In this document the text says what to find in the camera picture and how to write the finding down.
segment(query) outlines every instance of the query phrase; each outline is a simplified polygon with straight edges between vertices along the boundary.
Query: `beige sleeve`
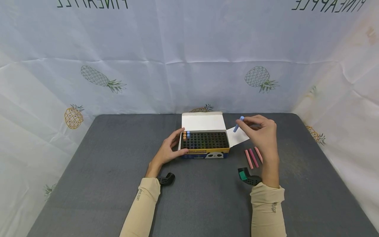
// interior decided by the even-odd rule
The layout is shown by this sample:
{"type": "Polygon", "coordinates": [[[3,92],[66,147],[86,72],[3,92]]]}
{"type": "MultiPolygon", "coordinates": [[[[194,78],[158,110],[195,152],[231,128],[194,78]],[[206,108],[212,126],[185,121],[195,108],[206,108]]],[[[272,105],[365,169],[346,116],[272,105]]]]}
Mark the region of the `beige sleeve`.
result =
{"type": "Polygon", "coordinates": [[[148,237],[153,222],[155,205],[161,194],[156,178],[143,178],[122,227],[120,237],[148,237]]]}
{"type": "Polygon", "coordinates": [[[252,188],[251,219],[252,237],[286,237],[281,202],[284,201],[284,189],[271,188],[259,183],[252,188]]]}

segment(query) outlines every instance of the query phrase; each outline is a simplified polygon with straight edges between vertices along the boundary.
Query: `box lid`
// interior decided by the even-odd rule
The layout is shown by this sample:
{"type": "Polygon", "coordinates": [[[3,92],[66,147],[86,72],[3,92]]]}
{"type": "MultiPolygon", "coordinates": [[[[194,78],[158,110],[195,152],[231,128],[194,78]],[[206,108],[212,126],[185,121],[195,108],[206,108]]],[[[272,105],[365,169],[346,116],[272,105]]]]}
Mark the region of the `box lid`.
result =
{"type": "Polygon", "coordinates": [[[187,131],[226,130],[222,112],[183,113],[182,127],[187,131]]]}

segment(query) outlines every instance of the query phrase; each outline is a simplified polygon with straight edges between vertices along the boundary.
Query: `gray tabletop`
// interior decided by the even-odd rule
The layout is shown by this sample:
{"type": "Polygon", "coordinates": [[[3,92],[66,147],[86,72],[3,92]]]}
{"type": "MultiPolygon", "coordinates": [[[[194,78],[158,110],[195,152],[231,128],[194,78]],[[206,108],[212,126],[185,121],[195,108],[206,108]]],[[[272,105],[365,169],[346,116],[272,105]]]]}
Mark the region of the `gray tabletop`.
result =
{"type": "MultiPolygon", "coordinates": [[[[379,236],[299,117],[263,115],[277,123],[288,236],[379,236]]],[[[224,114],[226,128],[239,117],[224,114]]],[[[181,115],[98,116],[28,237],[118,237],[149,161],[180,127],[181,115]]],[[[161,189],[150,236],[250,236],[251,186],[237,172],[248,166],[248,148],[166,164],[161,175],[176,179],[161,189]]]]}

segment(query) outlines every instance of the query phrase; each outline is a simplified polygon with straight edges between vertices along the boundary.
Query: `pineapple illustration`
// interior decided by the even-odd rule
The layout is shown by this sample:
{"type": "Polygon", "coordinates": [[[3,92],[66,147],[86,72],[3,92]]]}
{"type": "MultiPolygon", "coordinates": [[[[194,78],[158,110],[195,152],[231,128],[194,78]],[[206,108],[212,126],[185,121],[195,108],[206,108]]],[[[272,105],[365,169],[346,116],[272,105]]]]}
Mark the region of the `pineapple illustration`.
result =
{"type": "Polygon", "coordinates": [[[205,105],[201,108],[196,108],[190,111],[190,113],[196,113],[196,112],[211,112],[213,110],[213,106],[211,105],[205,105]]]}
{"type": "Polygon", "coordinates": [[[67,126],[71,129],[77,129],[83,122],[83,106],[71,105],[70,108],[66,109],[64,113],[64,121],[67,126]]]}
{"type": "Polygon", "coordinates": [[[54,191],[56,184],[53,184],[51,187],[49,187],[47,184],[45,184],[44,191],[45,191],[45,201],[49,199],[50,194],[54,191]]]}
{"type": "Polygon", "coordinates": [[[112,92],[116,92],[116,94],[118,92],[122,93],[122,90],[125,89],[124,86],[126,84],[122,84],[121,81],[116,82],[115,79],[110,81],[104,74],[90,66],[82,66],[80,72],[87,81],[94,83],[95,85],[107,86],[112,92]]]}
{"type": "Polygon", "coordinates": [[[314,138],[314,140],[315,140],[317,143],[319,143],[319,144],[321,144],[321,145],[323,145],[323,146],[326,145],[326,143],[325,143],[325,135],[324,135],[323,133],[318,134],[318,133],[317,133],[312,127],[310,127],[310,126],[307,126],[307,129],[308,129],[308,131],[310,132],[310,134],[312,135],[312,137],[314,138]]]}
{"type": "Polygon", "coordinates": [[[260,87],[259,92],[268,93],[270,90],[275,90],[277,85],[276,81],[270,81],[270,74],[266,68],[256,66],[251,69],[245,76],[245,81],[252,87],[260,87]]]}

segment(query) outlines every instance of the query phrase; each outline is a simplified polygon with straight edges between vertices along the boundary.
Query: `open cardboard box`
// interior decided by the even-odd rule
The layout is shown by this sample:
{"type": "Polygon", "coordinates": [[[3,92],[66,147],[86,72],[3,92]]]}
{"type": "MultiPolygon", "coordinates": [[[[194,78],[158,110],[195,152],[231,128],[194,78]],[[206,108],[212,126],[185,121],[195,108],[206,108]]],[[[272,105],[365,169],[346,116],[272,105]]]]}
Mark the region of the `open cardboard box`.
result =
{"type": "Polygon", "coordinates": [[[182,127],[191,132],[226,132],[229,143],[227,148],[191,149],[183,156],[185,159],[227,158],[230,148],[249,139],[240,128],[237,132],[233,132],[234,127],[226,130],[222,112],[183,113],[182,127]]]}

